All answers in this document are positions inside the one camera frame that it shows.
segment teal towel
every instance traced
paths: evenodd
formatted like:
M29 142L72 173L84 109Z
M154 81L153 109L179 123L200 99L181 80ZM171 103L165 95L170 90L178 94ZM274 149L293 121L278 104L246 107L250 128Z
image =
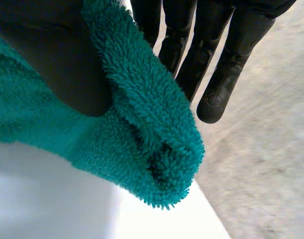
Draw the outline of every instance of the teal towel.
M61 103L0 39L0 141L58 154L169 209L188 194L204 155L189 103L124 7L89 0L83 16L113 87L112 108L92 118Z

